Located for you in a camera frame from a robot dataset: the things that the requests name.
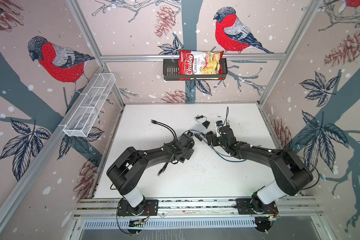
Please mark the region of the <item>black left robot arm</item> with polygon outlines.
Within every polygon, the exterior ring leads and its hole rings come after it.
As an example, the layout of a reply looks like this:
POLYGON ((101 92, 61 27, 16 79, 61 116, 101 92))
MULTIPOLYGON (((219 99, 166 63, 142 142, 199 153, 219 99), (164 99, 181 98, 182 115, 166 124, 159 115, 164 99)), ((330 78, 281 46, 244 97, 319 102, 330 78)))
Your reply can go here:
POLYGON ((184 163, 194 152, 195 141, 193 134, 188 131, 179 138, 163 146, 151 150, 136 150, 127 148, 107 169, 107 176, 111 180, 111 187, 115 187, 123 196, 135 215, 146 209, 145 197, 138 189, 144 171, 158 164, 164 164, 159 170, 161 175, 168 164, 184 163))

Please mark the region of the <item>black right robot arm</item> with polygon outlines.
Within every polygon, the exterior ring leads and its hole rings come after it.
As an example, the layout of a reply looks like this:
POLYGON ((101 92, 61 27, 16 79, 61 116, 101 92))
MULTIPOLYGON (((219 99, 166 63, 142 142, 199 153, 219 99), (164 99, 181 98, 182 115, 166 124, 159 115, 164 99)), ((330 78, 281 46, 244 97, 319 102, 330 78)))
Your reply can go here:
POLYGON ((304 162, 286 148, 269 149, 237 141, 230 126, 220 125, 215 133, 206 133, 209 146, 221 147, 237 162, 253 161, 271 168, 274 180, 252 194, 253 210, 262 214, 269 204, 285 196, 294 196, 313 179, 304 162))

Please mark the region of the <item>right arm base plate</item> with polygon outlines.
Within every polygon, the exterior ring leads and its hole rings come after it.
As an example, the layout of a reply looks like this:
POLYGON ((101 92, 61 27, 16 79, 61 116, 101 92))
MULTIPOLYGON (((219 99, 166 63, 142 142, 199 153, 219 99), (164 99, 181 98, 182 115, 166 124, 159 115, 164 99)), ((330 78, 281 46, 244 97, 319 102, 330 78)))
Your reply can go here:
POLYGON ((241 198, 235 200, 235 208, 239 215, 278 215, 279 211, 275 202, 268 205, 263 204, 260 200, 251 198, 241 198))

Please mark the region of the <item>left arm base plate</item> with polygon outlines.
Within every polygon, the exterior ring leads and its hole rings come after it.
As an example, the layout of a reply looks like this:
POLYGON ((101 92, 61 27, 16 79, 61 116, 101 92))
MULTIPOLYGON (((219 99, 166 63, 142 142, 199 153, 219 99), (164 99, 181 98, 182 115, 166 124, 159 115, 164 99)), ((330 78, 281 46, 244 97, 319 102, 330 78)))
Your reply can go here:
POLYGON ((132 207, 127 200, 121 199, 118 204, 118 217, 156 216, 158 214, 158 200, 143 200, 136 207, 132 207))

